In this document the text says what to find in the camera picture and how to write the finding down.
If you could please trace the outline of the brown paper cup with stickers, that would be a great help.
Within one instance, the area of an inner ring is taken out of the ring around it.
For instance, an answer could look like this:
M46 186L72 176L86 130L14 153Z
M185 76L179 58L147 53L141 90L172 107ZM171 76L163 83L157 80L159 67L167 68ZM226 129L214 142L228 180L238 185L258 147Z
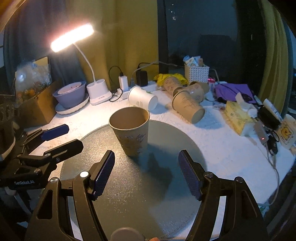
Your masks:
M150 113L136 106L121 108L109 118L123 151L136 157L147 148Z

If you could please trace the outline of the white paper cup green print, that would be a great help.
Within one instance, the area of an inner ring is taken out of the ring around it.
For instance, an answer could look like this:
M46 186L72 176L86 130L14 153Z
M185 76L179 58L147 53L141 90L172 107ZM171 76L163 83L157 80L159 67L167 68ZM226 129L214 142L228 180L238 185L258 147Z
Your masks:
M153 111L158 105L158 97L156 95L148 93L137 85L130 89L127 99L130 104L148 111Z

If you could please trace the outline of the brown paper cup lying front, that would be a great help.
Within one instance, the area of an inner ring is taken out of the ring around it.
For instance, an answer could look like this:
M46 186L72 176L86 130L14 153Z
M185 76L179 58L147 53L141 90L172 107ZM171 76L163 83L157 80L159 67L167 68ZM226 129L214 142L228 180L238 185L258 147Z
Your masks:
M205 114L205 109L185 90L173 97L171 105L176 112L192 124L198 123Z

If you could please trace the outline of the brown paper cup lying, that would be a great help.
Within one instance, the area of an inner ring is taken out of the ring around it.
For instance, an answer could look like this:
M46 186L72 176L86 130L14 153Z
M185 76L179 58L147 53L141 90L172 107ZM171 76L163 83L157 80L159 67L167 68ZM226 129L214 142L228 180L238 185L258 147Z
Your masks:
M173 96L181 91L187 91L197 102L202 102L204 100L204 95L209 92L209 89L209 85L206 82L192 82L189 86L175 89Z
M170 94L171 96L175 96L179 89L182 89L183 86L178 80L178 78L174 76L170 76L165 79L163 83L163 88Z
M185 90L173 97L171 105L176 112L192 124L198 123L205 114L205 109Z

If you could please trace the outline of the brown cardboard box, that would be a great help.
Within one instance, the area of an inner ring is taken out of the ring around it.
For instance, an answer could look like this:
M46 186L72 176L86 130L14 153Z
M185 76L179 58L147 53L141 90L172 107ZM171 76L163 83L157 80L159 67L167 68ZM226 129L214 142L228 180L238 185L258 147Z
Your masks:
M35 62L38 65L49 64L48 57L43 57L32 62ZM57 105L57 101L53 97L53 93L61 87L62 82L61 80L54 80L53 77L51 78L52 83L41 93L21 104L16 103L16 122L22 128L46 125L56 114L55 106Z

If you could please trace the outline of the purple bowl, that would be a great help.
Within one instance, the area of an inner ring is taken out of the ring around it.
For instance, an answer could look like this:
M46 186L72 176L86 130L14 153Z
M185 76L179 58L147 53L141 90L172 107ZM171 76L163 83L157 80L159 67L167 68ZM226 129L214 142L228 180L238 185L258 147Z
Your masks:
M68 84L53 93L53 97L64 108L72 108L83 101L85 96L85 81Z

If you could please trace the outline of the clear plastic bag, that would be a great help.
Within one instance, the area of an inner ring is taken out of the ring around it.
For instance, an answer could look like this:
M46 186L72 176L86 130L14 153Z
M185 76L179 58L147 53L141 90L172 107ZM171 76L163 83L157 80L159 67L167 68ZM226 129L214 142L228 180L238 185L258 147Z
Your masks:
M52 83L49 64L28 62L15 72L16 102L21 104L41 93Z

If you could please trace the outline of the white small dock charger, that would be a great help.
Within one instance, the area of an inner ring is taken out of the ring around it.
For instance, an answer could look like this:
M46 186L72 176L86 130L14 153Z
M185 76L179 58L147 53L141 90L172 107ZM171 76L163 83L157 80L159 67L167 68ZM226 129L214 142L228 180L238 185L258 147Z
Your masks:
M116 94L116 98L115 101L122 101L123 100L123 90L121 88L117 89L117 94Z

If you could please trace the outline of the white card with bear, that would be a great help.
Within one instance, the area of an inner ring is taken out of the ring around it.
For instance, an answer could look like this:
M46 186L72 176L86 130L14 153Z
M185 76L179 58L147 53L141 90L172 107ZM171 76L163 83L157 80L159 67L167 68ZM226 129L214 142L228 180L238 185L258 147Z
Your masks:
M277 130L277 134L280 138L281 144L289 150L295 143L295 118L286 114L280 127Z

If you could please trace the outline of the grey round mat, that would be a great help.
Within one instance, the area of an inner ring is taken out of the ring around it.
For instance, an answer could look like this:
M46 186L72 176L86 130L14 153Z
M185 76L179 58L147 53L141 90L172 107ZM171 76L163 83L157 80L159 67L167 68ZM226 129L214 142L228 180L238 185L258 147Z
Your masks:
M125 154L108 125L86 135L82 143L83 151L64 162L61 179L74 178L99 162L107 150L114 152L114 168L102 196L93 203L107 237L118 228L131 227L146 238L186 238L200 202L189 190L178 155L187 150L194 160L205 161L190 137L151 120L147 148L137 157Z

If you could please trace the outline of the black power adapter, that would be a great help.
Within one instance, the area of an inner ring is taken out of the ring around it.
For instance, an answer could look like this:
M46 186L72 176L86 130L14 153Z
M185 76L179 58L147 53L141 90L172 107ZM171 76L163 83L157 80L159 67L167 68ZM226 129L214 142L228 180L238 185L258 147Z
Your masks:
M148 85L147 72L145 70L136 71L136 85L143 87Z

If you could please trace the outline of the white power strip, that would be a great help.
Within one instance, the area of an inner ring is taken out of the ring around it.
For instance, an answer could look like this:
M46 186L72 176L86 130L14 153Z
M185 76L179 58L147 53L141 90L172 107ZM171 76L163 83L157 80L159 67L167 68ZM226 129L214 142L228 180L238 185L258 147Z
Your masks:
M128 93L133 87L135 87L135 85L130 86L128 91L123 92L123 100L127 99ZM160 89L154 81L149 81L147 86L143 86L141 88L147 92L153 92Z

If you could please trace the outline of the yellow curtain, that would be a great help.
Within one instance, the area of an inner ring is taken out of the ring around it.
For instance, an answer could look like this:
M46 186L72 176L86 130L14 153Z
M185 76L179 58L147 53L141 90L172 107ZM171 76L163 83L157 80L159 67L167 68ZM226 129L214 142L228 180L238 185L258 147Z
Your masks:
M139 63L158 60L157 1L67 1L66 6L71 25L90 23L94 29L77 42L87 82L105 79L115 90L119 71L132 77Z

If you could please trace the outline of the purple cloth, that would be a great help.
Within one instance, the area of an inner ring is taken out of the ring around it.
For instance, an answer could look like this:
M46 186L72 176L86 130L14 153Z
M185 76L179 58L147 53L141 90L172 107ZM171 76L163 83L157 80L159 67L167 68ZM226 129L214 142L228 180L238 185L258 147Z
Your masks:
M224 83L215 86L217 101L224 104L226 104L227 101L236 101L235 97L238 93L241 93L243 100L247 103L257 103L247 84Z

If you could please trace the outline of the white lattice basket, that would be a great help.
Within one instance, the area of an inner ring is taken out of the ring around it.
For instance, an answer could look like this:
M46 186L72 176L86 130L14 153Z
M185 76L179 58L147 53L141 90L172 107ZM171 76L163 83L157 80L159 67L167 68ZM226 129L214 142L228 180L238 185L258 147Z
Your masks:
M185 78L189 82L208 82L209 66L188 66L185 64Z

